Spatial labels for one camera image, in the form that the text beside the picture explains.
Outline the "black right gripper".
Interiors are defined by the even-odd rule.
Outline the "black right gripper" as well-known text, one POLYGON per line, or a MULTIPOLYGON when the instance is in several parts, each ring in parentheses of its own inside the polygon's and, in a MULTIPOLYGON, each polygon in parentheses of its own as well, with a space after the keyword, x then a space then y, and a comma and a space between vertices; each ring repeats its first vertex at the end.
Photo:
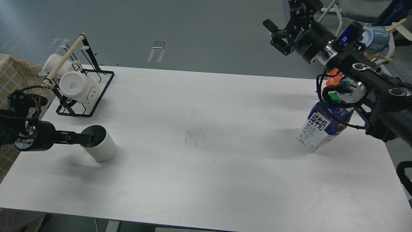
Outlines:
POLYGON ((312 17, 291 17, 284 29, 279 29, 270 19, 264 20, 262 25, 272 33, 271 46, 284 56, 296 51, 307 63, 311 63, 329 41, 336 39, 331 31, 312 17), (288 36, 288 43, 278 36, 288 36))

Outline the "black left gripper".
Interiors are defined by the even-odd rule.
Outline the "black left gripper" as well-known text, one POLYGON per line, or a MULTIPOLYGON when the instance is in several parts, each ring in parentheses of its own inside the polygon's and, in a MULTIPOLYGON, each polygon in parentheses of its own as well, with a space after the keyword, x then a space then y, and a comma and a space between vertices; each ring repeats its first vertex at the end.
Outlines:
POLYGON ((39 121, 33 129, 32 137, 17 139, 14 146, 19 151, 47 151, 55 143, 85 145, 93 143, 94 140, 94 135, 72 131, 56 131, 50 122, 39 121))

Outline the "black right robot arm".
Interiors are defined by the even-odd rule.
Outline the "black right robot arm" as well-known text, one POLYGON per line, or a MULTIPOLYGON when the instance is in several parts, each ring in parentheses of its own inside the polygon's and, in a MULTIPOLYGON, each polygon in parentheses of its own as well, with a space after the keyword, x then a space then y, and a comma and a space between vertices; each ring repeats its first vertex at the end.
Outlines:
POLYGON ((345 81, 360 84, 359 97, 354 102, 344 100, 334 103, 341 108, 354 107, 365 125, 354 125, 381 141, 401 138, 411 145, 411 85, 384 73, 364 56, 360 42, 361 26, 352 23, 348 45, 340 45, 343 38, 336 37, 323 25, 309 16, 296 16, 287 27, 279 29, 270 19, 262 25, 272 34, 270 41, 285 56, 296 51, 307 63, 315 61, 324 65, 324 72, 317 77, 317 93, 321 104, 331 104, 329 92, 355 93, 345 81))

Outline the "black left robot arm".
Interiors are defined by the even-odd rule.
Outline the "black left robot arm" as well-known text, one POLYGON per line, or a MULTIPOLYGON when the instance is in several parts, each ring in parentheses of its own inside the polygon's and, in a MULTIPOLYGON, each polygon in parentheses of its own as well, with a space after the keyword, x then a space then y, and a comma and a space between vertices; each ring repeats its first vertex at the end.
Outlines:
POLYGON ((47 151, 54 144, 90 144, 97 141, 93 134, 61 131, 47 121, 40 120, 41 107, 48 103, 46 97, 26 93, 30 89, 55 88, 41 84, 15 90, 8 95, 7 109, 1 110, 1 146, 13 144, 19 151, 47 151))

